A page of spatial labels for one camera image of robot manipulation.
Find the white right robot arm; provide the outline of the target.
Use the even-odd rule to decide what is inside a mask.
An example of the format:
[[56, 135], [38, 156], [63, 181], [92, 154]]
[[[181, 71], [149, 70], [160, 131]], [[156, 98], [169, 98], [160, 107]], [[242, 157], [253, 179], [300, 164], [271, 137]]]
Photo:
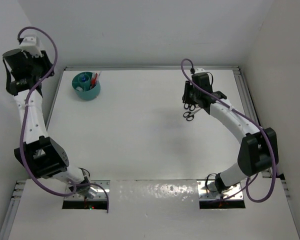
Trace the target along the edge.
[[237, 162], [218, 173], [213, 183], [208, 185], [212, 192], [222, 193], [240, 181], [262, 172], [279, 162], [277, 134], [272, 128], [263, 129], [254, 125], [233, 107], [221, 91], [213, 91], [213, 77], [207, 72], [191, 71], [191, 80], [184, 86], [182, 102], [190, 107], [189, 115], [195, 107], [219, 120], [240, 144]]

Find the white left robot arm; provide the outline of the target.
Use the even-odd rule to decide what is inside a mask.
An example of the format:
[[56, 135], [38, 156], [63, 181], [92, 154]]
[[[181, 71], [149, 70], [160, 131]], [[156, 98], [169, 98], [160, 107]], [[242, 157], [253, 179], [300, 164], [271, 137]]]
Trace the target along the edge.
[[65, 196], [86, 196], [90, 187], [88, 173], [70, 165], [66, 151], [48, 135], [43, 117], [40, 80], [53, 76], [55, 65], [44, 50], [31, 55], [20, 48], [12, 49], [2, 55], [2, 60], [6, 90], [17, 104], [21, 121], [19, 147], [14, 150], [16, 159], [46, 192], [63, 196], [42, 185], [40, 178], [68, 184], [70, 192]]

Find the blue cap glue bottle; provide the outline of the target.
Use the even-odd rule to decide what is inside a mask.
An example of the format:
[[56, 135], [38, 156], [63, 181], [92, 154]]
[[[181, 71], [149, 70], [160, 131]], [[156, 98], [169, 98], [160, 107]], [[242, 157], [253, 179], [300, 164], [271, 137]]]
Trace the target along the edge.
[[81, 83], [85, 83], [89, 80], [89, 76], [86, 74], [81, 74], [78, 79]]

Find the black handled scissors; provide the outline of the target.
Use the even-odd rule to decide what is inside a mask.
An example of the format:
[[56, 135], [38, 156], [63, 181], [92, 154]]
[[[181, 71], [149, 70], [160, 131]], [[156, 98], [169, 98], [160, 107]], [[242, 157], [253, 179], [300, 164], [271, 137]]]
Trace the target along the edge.
[[189, 104], [189, 103], [185, 103], [183, 105], [183, 108], [187, 111], [194, 111], [196, 109], [196, 105], [195, 104]]
[[201, 110], [201, 108], [195, 109], [193, 111], [186, 111], [183, 114], [183, 117], [186, 121], [191, 122], [195, 118], [195, 114], [198, 113]]

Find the red gel pen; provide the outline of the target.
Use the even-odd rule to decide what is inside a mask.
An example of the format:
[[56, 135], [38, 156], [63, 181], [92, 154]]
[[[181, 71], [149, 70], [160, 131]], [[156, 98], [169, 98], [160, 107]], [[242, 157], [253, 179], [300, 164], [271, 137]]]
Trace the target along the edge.
[[90, 89], [93, 89], [97, 84], [97, 78], [98, 78], [98, 73], [96, 72], [92, 75], [91, 82], [90, 82]]

